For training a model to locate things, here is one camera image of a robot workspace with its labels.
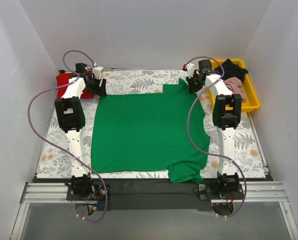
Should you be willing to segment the green t shirt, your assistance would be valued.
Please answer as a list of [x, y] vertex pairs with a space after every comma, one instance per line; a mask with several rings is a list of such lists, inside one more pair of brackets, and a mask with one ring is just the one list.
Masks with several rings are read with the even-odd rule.
[[91, 166], [98, 173], [167, 170], [172, 183], [201, 183], [210, 137], [205, 112], [182, 79], [161, 93], [101, 97]]

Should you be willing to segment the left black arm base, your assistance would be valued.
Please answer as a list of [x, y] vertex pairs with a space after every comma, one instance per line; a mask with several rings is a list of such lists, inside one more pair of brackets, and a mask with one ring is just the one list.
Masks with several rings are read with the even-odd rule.
[[82, 177], [73, 176], [64, 185], [67, 187], [66, 200], [76, 201], [78, 206], [86, 207], [86, 216], [78, 213], [78, 217], [92, 221], [90, 217], [94, 213], [103, 211], [101, 220], [104, 214], [110, 210], [111, 185], [95, 183], [89, 175], [85, 174]]

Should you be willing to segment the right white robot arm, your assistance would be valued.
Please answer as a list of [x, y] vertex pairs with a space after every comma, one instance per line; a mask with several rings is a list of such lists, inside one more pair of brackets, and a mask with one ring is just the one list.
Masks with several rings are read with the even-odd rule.
[[235, 135], [241, 121], [242, 97], [240, 94], [234, 94], [225, 85], [222, 79], [223, 68], [220, 75], [213, 70], [210, 57], [202, 58], [199, 68], [188, 61], [183, 65], [183, 70], [188, 74], [186, 81], [190, 93], [200, 91], [200, 94], [203, 94], [210, 90], [215, 97], [212, 120], [219, 137], [219, 153], [211, 155], [219, 157], [218, 175], [233, 176], [240, 172], [234, 160]]

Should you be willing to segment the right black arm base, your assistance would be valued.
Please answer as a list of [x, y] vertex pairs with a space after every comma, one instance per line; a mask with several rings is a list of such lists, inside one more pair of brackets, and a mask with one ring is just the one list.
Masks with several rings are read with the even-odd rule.
[[236, 172], [233, 175], [217, 174], [217, 178], [202, 183], [192, 190], [202, 201], [210, 201], [217, 216], [227, 218], [234, 213], [234, 200], [244, 200], [245, 193]]

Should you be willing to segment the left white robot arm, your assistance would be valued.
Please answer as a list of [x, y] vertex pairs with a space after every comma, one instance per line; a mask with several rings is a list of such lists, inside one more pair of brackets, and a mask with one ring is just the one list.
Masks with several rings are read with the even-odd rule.
[[58, 125], [65, 132], [69, 152], [75, 156], [71, 160], [71, 176], [79, 178], [90, 175], [90, 170], [84, 166], [83, 161], [82, 132], [86, 120], [80, 99], [84, 90], [99, 97], [107, 96], [107, 92], [106, 79], [102, 78], [103, 67], [96, 63], [92, 64], [90, 70], [84, 63], [77, 63], [75, 67], [76, 74], [72, 73], [69, 76], [69, 85], [54, 103]]

